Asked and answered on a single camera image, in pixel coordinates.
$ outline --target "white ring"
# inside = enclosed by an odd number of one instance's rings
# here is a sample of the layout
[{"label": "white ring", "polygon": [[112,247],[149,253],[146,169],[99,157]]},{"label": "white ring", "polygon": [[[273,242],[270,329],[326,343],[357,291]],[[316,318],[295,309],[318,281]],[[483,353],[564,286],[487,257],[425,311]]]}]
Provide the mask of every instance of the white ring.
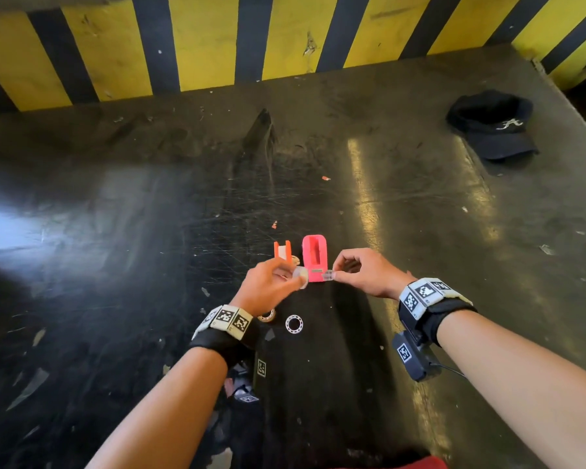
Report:
[{"label": "white ring", "polygon": [[273,321],[273,319],[275,318],[275,309],[272,309],[271,311],[269,311],[268,315],[259,315],[258,316],[258,320],[262,323],[268,323]]},{"label": "white ring", "polygon": [[[293,319],[297,319],[299,321],[299,327],[297,329],[291,329],[290,326],[289,326],[289,323]],[[290,315],[287,318],[287,320],[284,323],[284,325],[286,326],[287,331],[289,331],[291,334],[297,334],[297,333],[300,333],[302,331],[302,328],[304,327],[304,322],[302,321],[302,318],[300,318],[298,315]]]}]

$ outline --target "black wristband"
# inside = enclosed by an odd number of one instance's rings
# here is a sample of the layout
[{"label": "black wristband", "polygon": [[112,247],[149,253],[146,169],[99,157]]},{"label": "black wristband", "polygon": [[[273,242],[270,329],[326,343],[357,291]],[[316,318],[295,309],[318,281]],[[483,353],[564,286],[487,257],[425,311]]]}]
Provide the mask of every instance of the black wristband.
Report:
[{"label": "black wristband", "polygon": [[226,331],[212,328],[197,333],[188,346],[189,349],[193,347],[214,350],[224,358],[228,369],[234,367],[242,360],[250,358],[253,353],[251,349],[244,346]]},{"label": "black wristband", "polygon": [[475,313],[477,312],[477,309],[473,307],[473,305],[470,305],[460,298],[445,298],[427,309],[426,313],[417,323],[417,328],[427,339],[440,347],[440,344],[436,339],[436,333],[439,330],[440,323],[442,323],[443,319],[454,311],[461,311],[463,309],[468,309]]}]

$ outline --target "baseball cap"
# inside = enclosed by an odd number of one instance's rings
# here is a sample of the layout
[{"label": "baseball cap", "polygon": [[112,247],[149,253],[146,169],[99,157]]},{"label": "baseball cap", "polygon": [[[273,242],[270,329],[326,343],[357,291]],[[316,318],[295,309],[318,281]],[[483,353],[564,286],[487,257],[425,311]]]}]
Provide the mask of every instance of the baseball cap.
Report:
[{"label": "baseball cap", "polygon": [[525,131],[531,114],[531,101],[491,89],[461,96],[445,120],[464,136],[477,156],[496,160],[537,152]]}]

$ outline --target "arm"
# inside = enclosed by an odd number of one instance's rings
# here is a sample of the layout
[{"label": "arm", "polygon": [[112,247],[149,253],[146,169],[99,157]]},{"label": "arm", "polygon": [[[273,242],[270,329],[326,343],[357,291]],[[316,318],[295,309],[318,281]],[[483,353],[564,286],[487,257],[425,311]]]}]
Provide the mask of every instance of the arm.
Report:
[{"label": "arm", "polygon": [[[253,316],[269,312],[304,284],[301,276],[292,278],[294,268],[280,258],[258,263],[230,304]],[[117,426],[87,469],[186,469],[227,371],[217,352],[188,350]]]},{"label": "arm", "polygon": [[[353,265],[346,273],[347,265]],[[409,273],[370,249],[341,252],[334,279],[398,299]],[[476,390],[552,469],[586,468],[586,371],[471,311],[441,322],[437,338]]]}]

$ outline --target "yellow and black striped wall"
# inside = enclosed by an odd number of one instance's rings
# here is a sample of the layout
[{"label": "yellow and black striped wall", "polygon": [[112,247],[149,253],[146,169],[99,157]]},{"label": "yellow and black striped wall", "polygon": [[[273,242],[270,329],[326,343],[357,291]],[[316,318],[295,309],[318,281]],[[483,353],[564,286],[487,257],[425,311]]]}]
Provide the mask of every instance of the yellow and black striped wall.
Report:
[{"label": "yellow and black striped wall", "polygon": [[122,0],[13,12],[0,14],[0,113],[503,42],[574,85],[586,0]]}]

